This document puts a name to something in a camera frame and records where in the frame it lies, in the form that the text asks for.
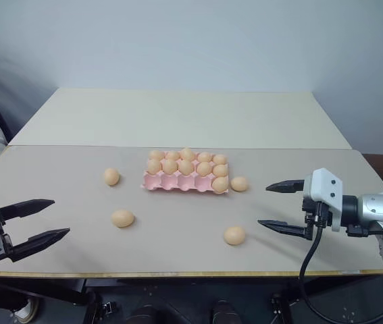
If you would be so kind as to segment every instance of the wall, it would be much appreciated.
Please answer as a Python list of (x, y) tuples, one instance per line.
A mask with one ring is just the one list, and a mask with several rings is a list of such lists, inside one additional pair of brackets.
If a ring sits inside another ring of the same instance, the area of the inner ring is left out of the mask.
[(58, 86), (312, 90), (356, 149), (383, 153), (383, 0), (0, 0), (13, 130)]

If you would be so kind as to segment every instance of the wooden table edge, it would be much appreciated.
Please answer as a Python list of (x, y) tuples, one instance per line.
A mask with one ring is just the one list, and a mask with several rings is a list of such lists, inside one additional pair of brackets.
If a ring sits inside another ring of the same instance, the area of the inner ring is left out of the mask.
[[(306, 276), (382, 275), (383, 269), (359, 271), (307, 271)], [(39, 273), (0, 271), (0, 277), (21, 278), (178, 278), (178, 277), (297, 277), (298, 271), (188, 271), (188, 272), (128, 272), (128, 273)]]

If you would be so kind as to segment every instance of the table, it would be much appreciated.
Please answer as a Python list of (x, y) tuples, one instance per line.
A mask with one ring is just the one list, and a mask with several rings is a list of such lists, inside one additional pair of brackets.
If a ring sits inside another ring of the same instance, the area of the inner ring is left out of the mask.
[[(55, 228), (71, 232), (44, 252), (17, 263), (0, 261), (0, 275), (292, 276), (311, 243), (265, 229), (257, 219), (303, 225), (302, 196), (266, 192), (268, 184), (326, 167), (343, 180), (345, 194), (383, 191), (382, 180), (354, 150), (216, 149), (211, 152), (228, 156), (231, 177), (250, 179), (248, 192), (150, 192), (140, 187), (148, 152), (112, 146), (9, 147), (0, 158), (0, 207), (31, 198), (56, 201), (37, 215), (8, 221), (5, 229), (13, 243)], [(103, 183), (106, 167), (117, 167), (123, 175), (113, 188)], [(131, 210), (136, 223), (114, 227), (110, 215), (116, 209)], [(247, 232), (240, 246), (222, 239), (233, 225)], [(308, 275), (352, 273), (383, 273), (376, 239), (327, 229)]]
[(11, 145), (351, 149), (310, 92), (60, 88)]

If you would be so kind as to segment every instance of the egg tray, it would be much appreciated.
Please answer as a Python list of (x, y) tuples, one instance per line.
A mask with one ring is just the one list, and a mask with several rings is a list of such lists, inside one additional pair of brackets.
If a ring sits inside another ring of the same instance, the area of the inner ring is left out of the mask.
[[(164, 166), (165, 159), (162, 159), (161, 164)], [(204, 177), (200, 176), (196, 172), (197, 165), (200, 163), (196, 159), (191, 161), (194, 165), (194, 171), (189, 175), (183, 175), (180, 171), (176, 171), (173, 174), (166, 174), (164, 171), (158, 171), (156, 174), (152, 175), (147, 171), (143, 175), (143, 184), (142, 188), (146, 188), (148, 190), (155, 190), (157, 188), (163, 188), (164, 190), (171, 189), (181, 189), (182, 191), (188, 191), (190, 189), (197, 190), (199, 192), (212, 191), (215, 192), (212, 188), (212, 180), (215, 179), (215, 175), (210, 173)], [(213, 167), (215, 165), (214, 162), (210, 161), (209, 164)], [(216, 192), (217, 194), (227, 193), (229, 190), (225, 190), (223, 192)]]

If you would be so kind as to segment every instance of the egg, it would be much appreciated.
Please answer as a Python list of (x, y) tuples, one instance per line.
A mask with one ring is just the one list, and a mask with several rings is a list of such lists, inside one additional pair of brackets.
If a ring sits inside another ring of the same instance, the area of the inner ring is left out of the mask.
[(211, 170), (212, 170), (212, 166), (209, 164), (209, 162), (201, 162), (196, 168), (197, 173), (201, 177), (205, 177), (208, 174), (210, 174)]
[(182, 160), (179, 162), (179, 171), (184, 176), (188, 176), (194, 171), (194, 165), (188, 160)]
[(182, 151), (180, 151), (180, 157), (182, 160), (193, 161), (196, 159), (196, 154), (189, 148), (184, 148)]
[(230, 186), (234, 191), (245, 191), (248, 189), (248, 180), (244, 177), (235, 177), (230, 181)]
[(150, 159), (155, 159), (155, 160), (162, 160), (164, 159), (164, 152), (161, 152), (161, 151), (158, 151), (158, 150), (154, 150), (154, 151), (151, 151), (149, 152), (149, 158)]
[(224, 231), (224, 241), (230, 245), (239, 245), (245, 241), (245, 231), (240, 226), (229, 227)]
[(202, 153), (199, 153), (199, 155), (197, 155), (198, 162), (211, 162), (211, 160), (212, 160), (211, 153), (202, 152)]
[(111, 214), (111, 222), (117, 227), (127, 227), (134, 222), (134, 215), (130, 211), (121, 209)]
[(150, 159), (148, 161), (148, 173), (154, 175), (159, 170), (161, 170), (161, 163), (157, 159)]
[(117, 169), (109, 167), (104, 171), (104, 182), (109, 186), (114, 186), (119, 182), (120, 174)]
[(217, 165), (218, 164), (226, 164), (227, 163), (227, 157), (223, 154), (217, 154), (217, 155), (213, 156), (212, 161)]
[(219, 164), (215, 165), (212, 169), (212, 173), (215, 177), (225, 177), (228, 173), (227, 165)]
[(171, 159), (171, 160), (179, 160), (180, 154), (179, 152), (176, 151), (170, 151), (165, 155), (166, 159)]
[(228, 187), (229, 187), (229, 181), (227, 180), (226, 177), (215, 178), (212, 181), (213, 191), (217, 192), (218, 194), (226, 191)]
[(167, 159), (163, 164), (163, 171), (166, 174), (173, 174), (178, 170), (178, 164), (175, 160)]

